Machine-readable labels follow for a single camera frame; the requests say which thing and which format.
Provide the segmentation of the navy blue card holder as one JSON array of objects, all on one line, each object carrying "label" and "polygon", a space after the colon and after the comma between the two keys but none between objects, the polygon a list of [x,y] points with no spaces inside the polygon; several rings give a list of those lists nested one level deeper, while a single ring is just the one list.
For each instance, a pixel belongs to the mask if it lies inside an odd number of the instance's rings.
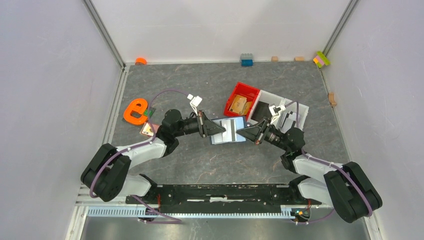
[{"label": "navy blue card holder", "polygon": [[247,126],[244,116],[218,118],[213,119],[212,121],[225,128],[225,132],[218,133],[210,137],[210,143],[212,145],[247,141],[245,137],[237,134],[237,130],[243,129]]}]

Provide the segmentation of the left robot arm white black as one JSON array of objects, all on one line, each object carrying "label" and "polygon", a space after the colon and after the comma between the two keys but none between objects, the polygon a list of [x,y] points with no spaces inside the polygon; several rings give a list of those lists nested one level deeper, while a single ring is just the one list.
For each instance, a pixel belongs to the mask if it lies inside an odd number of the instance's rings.
[{"label": "left robot arm white black", "polygon": [[178,137],[199,134],[206,138],[225,131],[225,127],[209,119],[202,110],[185,119],[179,110],[168,110],[155,136],[135,145],[101,145],[82,172],[80,181],[88,187],[92,198],[104,202],[122,194],[136,195],[145,204],[151,204],[157,198],[153,182],[141,174],[129,175],[130,169],[170,155],[179,145]]}]

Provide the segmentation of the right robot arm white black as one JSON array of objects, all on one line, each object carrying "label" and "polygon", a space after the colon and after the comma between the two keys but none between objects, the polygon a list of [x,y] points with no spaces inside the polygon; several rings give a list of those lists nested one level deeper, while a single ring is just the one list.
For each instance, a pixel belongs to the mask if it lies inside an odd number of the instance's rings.
[{"label": "right robot arm white black", "polygon": [[347,223],[370,217],[383,206],[383,200],[361,166],[316,158],[303,149],[304,132],[292,126],[281,132],[268,118],[237,130],[255,145],[267,142],[284,151],[281,162],[286,170],[299,175],[289,184],[289,199],[302,204],[307,199],[326,204]]}]

